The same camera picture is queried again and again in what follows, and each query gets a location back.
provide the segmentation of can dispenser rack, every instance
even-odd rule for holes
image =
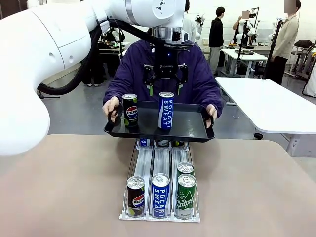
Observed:
[[[168,221],[168,222],[186,222],[200,223],[199,203],[198,203],[198,184],[196,184],[195,198],[192,209],[191,219],[179,219],[176,212],[176,187],[177,187],[177,165],[180,162],[189,162],[193,164],[189,143],[186,142],[183,147],[172,147],[171,142],[167,147],[160,147],[153,143],[151,147],[141,147],[137,139],[133,150],[128,178],[131,176],[140,176],[145,180],[145,206],[144,215],[141,217],[131,217],[128,213],[127,188],[123,195],[123,209],[119,216],[120,220],[135,221]],[[152,176],[157,173],[164,173],[170,178],[169,199],[166,205],[167,217],[158,219],[153,217],[152,213]]]

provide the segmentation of person's right hand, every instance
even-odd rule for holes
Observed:
[[[112,112],[111,114],[111,121],[115,122],[115,118],[118,115],[116,114],[116,111],[114,110],[115,107],[119,106],[119,99],[116,96],[113,96],[110,100],[108,100],[104,106],[103,106],[103,111],[105,113],[105,115],[108,117],[109,113]]]

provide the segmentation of black jacket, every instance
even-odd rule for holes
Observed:
[[[224,44],[223,23],[218,17],[212,21],[211,30],[209,31],[208,43],[211,48],[218,48]]]

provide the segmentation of can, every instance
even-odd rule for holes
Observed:
[[[142,177],[132,176],[127,180],[128,214],[140,217],[144,214],[145,181]]]
[[[122,98],[125,126],[134,127],[138,124],[137,95],[125,94]]]
[[[162,130],[170,130],[173,117],[173,97],[171,92],[161,92],[159,94],[159,118],[158,127]]]
[[[173,147],[183,147],[184,144],[185,144],[184,142],[174,141],[174,142],[172,143],[172,146],[173,146]]]
[[[158,140],[157,145],[160,147],[167,147],[167,146],[169,146],[169,141],[168,140]]]
[[[165,218],[167,216],[167,203],[170,189],[170,179],[166,174],[155,174],[152,177],[153,187],[153,217]]]
[[[177,165],[177,177],[181,174],[191,174],[194,176],[194,166],[189,162],[181,162]]]
[[[193,201],[197,181],[191,174],[181,174],[177,179],[176,216],[190,219],[193,214]]]
[[[150,139],[140,139],[140,146],[141,147],[150,147]]]

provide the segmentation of black pants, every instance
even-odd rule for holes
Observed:
[[[96,47],[89,62],[90,70],[87,70],[82,82],[86,85],[91,84],[93,78],[94,84],[101,84],[105,78],[105,70],[100,59],[99,48]]]
[[[283,74],[285,71],[286,58],[275,57],[273,62],[270,62],[267,69],[266,79],[270,79],[275,83],[282,85]]]

